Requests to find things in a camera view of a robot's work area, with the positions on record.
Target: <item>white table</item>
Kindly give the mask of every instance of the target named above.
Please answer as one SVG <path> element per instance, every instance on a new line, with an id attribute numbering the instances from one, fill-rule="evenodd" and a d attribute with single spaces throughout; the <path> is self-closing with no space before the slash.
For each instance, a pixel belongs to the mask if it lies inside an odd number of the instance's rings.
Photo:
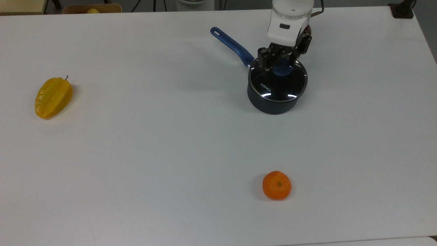
<path id="1" fill-rule="evenodd" d="M 288 113 L 247 68 L 270 10 L 0 17 L 0 243 L 265 246 L 437 235 L 437 66 L 388 7 L 311 20 Z M 69 76 L 50 120 L 38 89 Z M 263 176 L 293 190 L 268 200 Z"/>

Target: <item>floor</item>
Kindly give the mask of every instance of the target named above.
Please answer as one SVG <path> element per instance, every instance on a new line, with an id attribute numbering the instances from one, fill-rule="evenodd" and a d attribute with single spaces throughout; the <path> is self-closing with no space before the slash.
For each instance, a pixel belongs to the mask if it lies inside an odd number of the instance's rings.
<path id="1" fill-rule="evenodd" d="M 168 11 L 176 10 L 178 0 L 157 0 L 156 11 L 165 11 L 164 1 Z M 219 1 L 215 0 L 215 9 L 219 8 Z M 243 9 L 270 9 L 271 0 L 222 0 L 226 3 L 225 10 Z M 138 0 L 112 0 L 112 3 L 119 4 L 123 12 L 131 12 Z M 320 2 L 315 0 L 315 7 L 320 7 Z M 400 3 L 401 0 L 331 0 L 325 1 L 325 7 L 358 7 L 358 6 L 387 6 L 388 3 Z M 62 7 L 78 4 L 102 4 L 103 0 L 60 0 Z M 153 1 L 142 0 L 135 9 L 135 12 L 151 12 Z M 62 10 L 57 10 L 52 2 L 48 0 L 46 14 L 60 14 Z M 430 50 L 437 61 L 437 0 L 418 0 L 414 7 L 414 12 L 428 41 Z"/>

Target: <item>blue handle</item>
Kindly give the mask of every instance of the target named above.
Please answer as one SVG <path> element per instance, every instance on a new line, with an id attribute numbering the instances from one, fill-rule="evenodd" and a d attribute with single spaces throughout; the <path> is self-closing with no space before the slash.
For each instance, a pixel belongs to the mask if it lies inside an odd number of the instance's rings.
<path id="1" fill-rule="evenodd" d="M 245 49 L 243 46 L 241 46 L 241 44 L 237 43 L 219 28 L 211 28 L 211 34 L 222 43 L 226 44 L 226 46 L 231 48 L 231 50 L 233 50 L 235 53 L 237 53 L 246 67 L 249 67 L 255 60 L 255 58 L 249 53 L 249 51 L 247 51 L 247 49 Z"/>

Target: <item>cable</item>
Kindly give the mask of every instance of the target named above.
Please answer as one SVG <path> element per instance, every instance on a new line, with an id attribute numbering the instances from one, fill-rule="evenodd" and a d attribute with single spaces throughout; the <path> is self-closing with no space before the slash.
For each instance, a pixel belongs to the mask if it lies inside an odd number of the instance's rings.
<path id="1" fill-rule="evenodd" d="M 312 14 L 311 14 L 311 17 L 314 17 L 314 16 L 316 16 L 316 15 L 319 15 L 319 14 L 321 14 L 321 13 L 323 13 L 323 12 L 325 11 L 325 5 L 323 4 L 323 0 L 320 0 L 320 3 L 322 4 L 322 11 L 317 11 L 317 12 L 315 12 L 315 13 L 312 13 Z"/>
<path id="2" fill-rule="evenodd" d="M 323 13 L 325 11 L 325 5 L 323 4 L 323 0 L 320 0 L 320 3 L 322 4 L 322 11 L 320 11 L 320 13 Z"/>
<path id="3" fill-rule="evenodd" d="M 137 8 L 139 2 L 141 2 L 141 0 L 138 0 L 137 4 L 135 4 L 135 7 L 134 7 L 134 9 L 131 11 L 131 13 L 133 13 L 133 11 L 135 11 L 135 9 Z"/>

